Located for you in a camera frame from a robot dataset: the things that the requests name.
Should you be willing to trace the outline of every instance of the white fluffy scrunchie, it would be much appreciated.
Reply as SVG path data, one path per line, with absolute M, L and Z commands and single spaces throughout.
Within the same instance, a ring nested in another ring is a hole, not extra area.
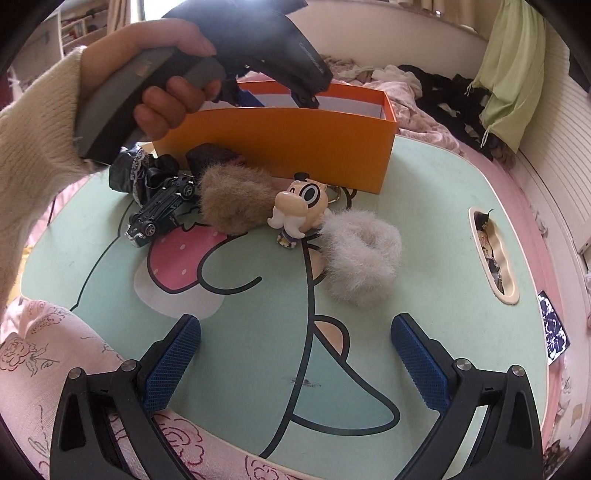
M 402 255 L 398 229 L 372 212 L 328 216 L 320 231 L 329 293 L 365 307 L 392 293 Z

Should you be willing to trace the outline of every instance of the fluffy hair tie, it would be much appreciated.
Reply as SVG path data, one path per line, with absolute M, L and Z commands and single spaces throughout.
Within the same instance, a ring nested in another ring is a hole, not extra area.
M 199 184 L 203 220 L 221 233 L 242 235 L 267 224 L 279 191 L 264 170 L 210 166 Z
M 320 234 L 333 297 L 365 307 L 391 295 L 402 255 L 396 227 L 372 212 L 346 210 L 328 216 Z

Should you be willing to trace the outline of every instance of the orange shoebox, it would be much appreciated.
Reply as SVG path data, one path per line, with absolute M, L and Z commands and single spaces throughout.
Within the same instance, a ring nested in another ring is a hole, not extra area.
M 158 155 L 186 166 L 185 153 L 202 143 L 231 148 L 274 177 L 305 171 L 323 183 L 379 193 L 397 131 L 387 95 L 333 83 L 318 95 L 320 109 L 297 108 L 273 81 L 242 82 L 265 107 L 210 103 L 154 142 Z

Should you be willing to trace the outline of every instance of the toy car wheel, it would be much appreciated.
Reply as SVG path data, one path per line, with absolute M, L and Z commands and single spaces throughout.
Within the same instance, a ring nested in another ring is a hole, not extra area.
M 190 200 L 195 195 L 195 186 L 188 184 L 183 187 L 183 191 L 181 192 L 181 197 L 183 200 Z
M 155 225 L 154 225 L 152 222 L 148 222 L 148 223 L 146 223 L 146 224 L 143 226 L 142 230 L 143 230 L 143 232 L 142 232 L 142 233 L 143 233 L 143 234 L 144 234 L 146 237 L 149 237 L 149 236 L 154 236 L 154 235 L 156 234 L 156 226 L 155 226 Z

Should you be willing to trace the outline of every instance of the metal screw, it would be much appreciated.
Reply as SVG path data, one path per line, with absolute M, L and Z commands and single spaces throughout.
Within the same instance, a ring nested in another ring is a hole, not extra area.
M 518 377 L 523 377 L 525 375 L 525 369 L 519 365 L 513 365 L 511 371 Z
M 135 360 L 126 360 L 121 364 L 121 370 L 124 372 L 131 372 L 135 370 L 135 367 L 138 366 L 138 363 Z
M 468 359 L 466 358 L 458 358 L 456 360 L 456 366 L 460 369 L 460 370 L 464 370 L 464 372 L 470 370 L 472 368 L 472 362 L 470 362 Z
M 68 378 L 71 378 L 72 380 L 75 380 L 76 378 L 78 378 L 80 375 L 82 374 L 82 369 L 81 368 L 73 368 L 72 370 L 70 370 L 68 372 Z

